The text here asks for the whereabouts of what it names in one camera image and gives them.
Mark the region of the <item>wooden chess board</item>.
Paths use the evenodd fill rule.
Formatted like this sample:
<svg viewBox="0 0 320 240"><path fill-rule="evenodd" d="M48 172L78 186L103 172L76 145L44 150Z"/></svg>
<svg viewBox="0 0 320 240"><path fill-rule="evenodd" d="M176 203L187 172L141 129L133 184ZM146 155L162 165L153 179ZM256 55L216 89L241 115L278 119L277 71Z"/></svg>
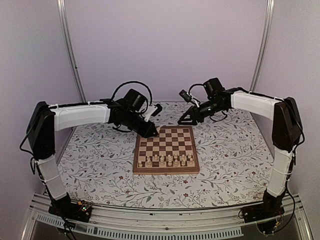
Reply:
<svg viewBox="0 0 320 240"><path fill-rule="evenodd" d="M174 155L177 154L178 167L174 167ZM193 165L189 165L188 154L192 154ZM160 167L160 157L165 156L165 167ZM172 166L167 165L167 156L173 157ZM181 166L181 156L186 156L185 166ZM151 167L147 167L150 156ZM190 125L163 126L155 137L137 136L134 150L133 173L135 175L192 175L200 172L198 154Z"/></svg>

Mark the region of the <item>light wooden queen piece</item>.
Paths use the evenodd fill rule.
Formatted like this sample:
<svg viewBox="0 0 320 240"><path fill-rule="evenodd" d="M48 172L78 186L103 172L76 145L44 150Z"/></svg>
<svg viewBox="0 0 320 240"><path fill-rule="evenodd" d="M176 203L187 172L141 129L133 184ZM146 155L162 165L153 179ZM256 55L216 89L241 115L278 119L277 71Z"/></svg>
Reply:
<svg viewBox="0 0 320 240"><path fill-rule="evenodd" d="M166 158L167 160L167 165L170 167L173 164L173 157L169 154Z"/></svg>

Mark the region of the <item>light wooden knight piece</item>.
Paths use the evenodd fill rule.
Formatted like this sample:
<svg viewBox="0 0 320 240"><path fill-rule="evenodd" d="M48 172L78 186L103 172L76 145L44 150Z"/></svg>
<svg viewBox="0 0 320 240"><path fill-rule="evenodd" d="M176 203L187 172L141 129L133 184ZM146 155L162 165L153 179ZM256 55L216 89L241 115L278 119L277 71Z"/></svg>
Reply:
<svg viewBox="0 0 320 240"><path fill-rule="evenodd" d="M148 160L148 161L146 162L146 165L147 165L148 168L150 168L150 167L152 166L152 161L151 161L151 160Z"/></svg>

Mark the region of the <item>light wooden king piece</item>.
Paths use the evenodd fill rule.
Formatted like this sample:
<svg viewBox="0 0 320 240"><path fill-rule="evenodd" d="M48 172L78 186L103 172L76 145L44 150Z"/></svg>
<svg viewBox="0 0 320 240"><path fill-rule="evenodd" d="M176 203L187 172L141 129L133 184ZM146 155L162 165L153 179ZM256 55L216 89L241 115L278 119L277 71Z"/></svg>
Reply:
<svg viewBox="0 0 320 240"><path fill-rule="evenodd" d="M161 157L160 157L159 166L162 168L166 166L166 158L164 155L161 155Z"/></svg>

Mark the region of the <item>light wooden bishop piece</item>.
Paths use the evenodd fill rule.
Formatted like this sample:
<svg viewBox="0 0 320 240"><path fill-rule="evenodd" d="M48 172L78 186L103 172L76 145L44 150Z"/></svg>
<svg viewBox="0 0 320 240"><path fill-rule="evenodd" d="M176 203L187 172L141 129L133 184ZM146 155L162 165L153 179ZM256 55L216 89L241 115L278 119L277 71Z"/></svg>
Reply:
<svg viewBox="0 0 320 240"><path fill-rule="evenodd" d="M186 165L186 156L184 154L180 157L180 161L181 161L181 166Z"/></svg>

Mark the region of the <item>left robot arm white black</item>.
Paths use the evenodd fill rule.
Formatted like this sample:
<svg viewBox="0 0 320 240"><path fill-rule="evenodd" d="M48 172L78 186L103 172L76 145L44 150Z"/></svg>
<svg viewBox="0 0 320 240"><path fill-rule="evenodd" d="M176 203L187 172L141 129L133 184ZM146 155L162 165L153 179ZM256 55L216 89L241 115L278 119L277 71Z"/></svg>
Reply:
<svg viewBox="0 0 320 240"><path fill-rule="evenodd" d="M58 169L59 154L56 150L56 136L63 136L63 148L69 143L74 128L91 124L111 124L115 130L127 127L144 138L158 134L157 128L150 118L162 111L160 104L153 104L152 99L134 89L115 100L102 98L98 101L47 104L40 101L35 106L23 143L28 142L30 149L19 148L31 155L30 168L38 175L45 186L55 209L63 216L70 217L74 213L74 205L63 184Z"/></svg>

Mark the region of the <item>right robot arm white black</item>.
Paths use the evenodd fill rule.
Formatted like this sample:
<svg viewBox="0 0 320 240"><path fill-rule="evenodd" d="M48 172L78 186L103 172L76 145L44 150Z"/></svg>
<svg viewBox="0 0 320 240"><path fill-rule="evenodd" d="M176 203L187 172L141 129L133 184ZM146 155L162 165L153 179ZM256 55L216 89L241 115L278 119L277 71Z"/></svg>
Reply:
<svg viewBox="0 0 320 240"><path fill-rule="evenodd" d="M201 84L207 101L200 103L190 91L181 90L179 95L193 105L179 118L179 125L197 125L206 117L229 109L244 110L272 121L274 163L266 197L278 198L286 190L293 166L296 164L297 147L305 141L302 121L294 98L271 97L247 91L242 87L225 89L218 78Z"/></svg>

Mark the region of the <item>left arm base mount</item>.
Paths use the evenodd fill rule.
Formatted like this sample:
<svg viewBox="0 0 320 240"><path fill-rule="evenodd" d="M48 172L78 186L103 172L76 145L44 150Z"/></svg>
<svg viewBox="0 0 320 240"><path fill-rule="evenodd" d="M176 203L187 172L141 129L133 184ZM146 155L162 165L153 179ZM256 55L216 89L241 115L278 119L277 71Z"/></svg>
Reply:
<svg viewBox="0 0 320 240"><path fill-rule="evenodd" d="M72 202L69 194L59 200L52 200L48 212L52 215L88 223L92 213L92 203L79 200Z"/></svg>

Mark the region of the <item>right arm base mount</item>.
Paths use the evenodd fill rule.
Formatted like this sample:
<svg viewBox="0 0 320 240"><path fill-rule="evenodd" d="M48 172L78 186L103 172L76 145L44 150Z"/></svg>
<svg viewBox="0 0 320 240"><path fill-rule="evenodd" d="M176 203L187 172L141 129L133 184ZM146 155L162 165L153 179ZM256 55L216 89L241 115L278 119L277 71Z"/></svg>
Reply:
<svg viewBox="0 0 320 240"><path fill-rule="evenodd" d="M277 216L282 216L285 210L282 206L283 195L274 197L265 192L263 195L263 203L246 206L241 208L240 212L245 223L256 222L272 218L269 221L264 221L257 224L258 230L263 234L272 234L276 231L279 221Z"/></svg>

